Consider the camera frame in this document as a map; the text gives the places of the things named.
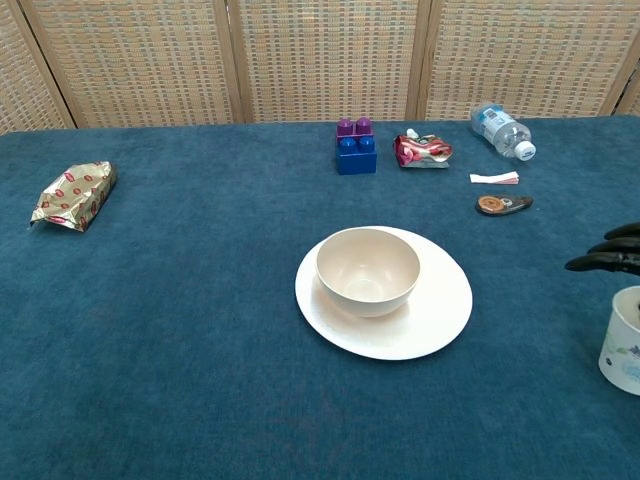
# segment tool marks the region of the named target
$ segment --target toy building block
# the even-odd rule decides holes
[[[340,175],[376,172],[376,144],[373,126],[367,117],[354,125],[348,118],[338,122],[336,131],[336,162]]]

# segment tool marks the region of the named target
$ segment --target water bottle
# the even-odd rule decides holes
[[[529,129],[495,103],[485,103],[471,110],[471,128],[505,157],[516,157],[525,162],[536,153]]]

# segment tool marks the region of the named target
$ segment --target red wrapper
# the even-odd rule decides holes
[[[109,196],[116,169],[109,162],[72,165],[44,189],[31,215],[84,232]]]

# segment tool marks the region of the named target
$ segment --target foil wrapper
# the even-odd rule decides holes
[[[115,182],[116,169],[110,162],[70,166],[40,195],[31,225],[46,220],[84,232]]]
[[[393,142],[398,165],[404,168],[449,168],[453,147],[435,135],[419,136],[413,129]]]

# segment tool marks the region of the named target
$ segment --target mug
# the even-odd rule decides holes
[[[640,395],[640,286],[620,290],[612,303],[598,365],[616,387]]]

